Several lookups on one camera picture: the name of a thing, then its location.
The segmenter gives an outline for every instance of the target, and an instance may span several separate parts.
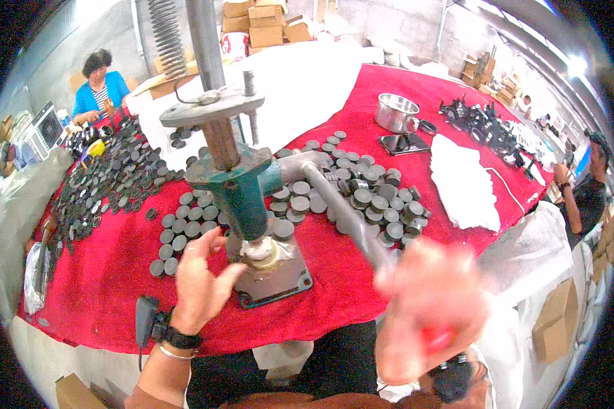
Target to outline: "stainless steel pot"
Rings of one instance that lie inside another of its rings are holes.
[[[407,98],[394,94],[380,94],[375,122],[394,134],[413,133],[418,129],[419,120],[415,117],[418,111],[418,105]]]

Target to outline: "woman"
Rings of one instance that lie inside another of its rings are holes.
[[[119,107],[130,93],[123,76],[118,71],[106,72],[111,65],[111,53],[103,48],[92,53],[84,63],[82,74],[88,79],[75,94],[73,123],[89,125],[101,118],[105,100],[111,98],[114,107]]]

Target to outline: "red tablecloth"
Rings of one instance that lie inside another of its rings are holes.
[[[482,165],[499,171],[526,210],[537,202],[526,203],[528,198],[545,192],[543,186],[526,179],[523,169],[508,168],[486,147],[479,147],[467,134],[455,131],[437,114],[441,100],[449,103],[467,93],[469,104],[487,103],[491,100],[489,96],[454,82],[388,67],[363,65],[344,109],[295,139],[289,147],[303,147],[310,139],[323,143],[335,130],[345,131],[348,138],[340,144],[341,149],[369,154],[385,168],[399,169],[402,186],[417,186],[423,195],[421,202],[433,212],[424,230],[426,236],[444,243],[464,242],[479,255],[519,220],[521,209],[492,174],[500,233],[482,228],[454,228],[429,177],[430,155],[391,157],[377,143],[378,136],[387,134],[373,120],[377,96],[383,92],[419,103],[420,119],[432,121],[442,134],[459,145],[479,149]],[[499,103],[496,106],[504,119],[514,119]],[[427,135],[424,139],[432,142]],[[542,174],[547,182],[552,179],[551,174]],[[72,257],[64,249],[48,288],[46,306],[31,317],[32,325],[71,345],[136,353],[134,311],[139,295],[158,297],[162,309],[176,302],[174,279],[159,280],[148,272],[148,267],[158,257],[159,235],[164,230],[161,217],[174,212],[180,195],[188,190],[184,181],[166,183],[157,196],[145,201],[138,213],[106,212],[101,225],[88,239],[78,243]],[[159,214],[152,222],[145,219],[145,211],[151,207]],[[336,233],[325,214],[307,215],[295,236],[313,278],[311,290],[249,310],[242,309],[236,297],[232,297],[221,314],[204,328],[203,354],[231,353],[287,339],[312,340],[337,327],[374,319],[384,311],[385,301],[372,288],[370,266],[348,236]],[[213,271],[220,271],[225,264],[224,251],[209,259]],[[20,315],[26,315],[22,308]],[[42,327],[38,318],[45,318],[49,325]]]

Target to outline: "metal spring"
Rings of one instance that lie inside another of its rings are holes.
[[[157,53],[162,60],[164,75],[168,79],[187,74],[187,64],[182,55],[175,0],[148,0],[148,9],[155,34]]]

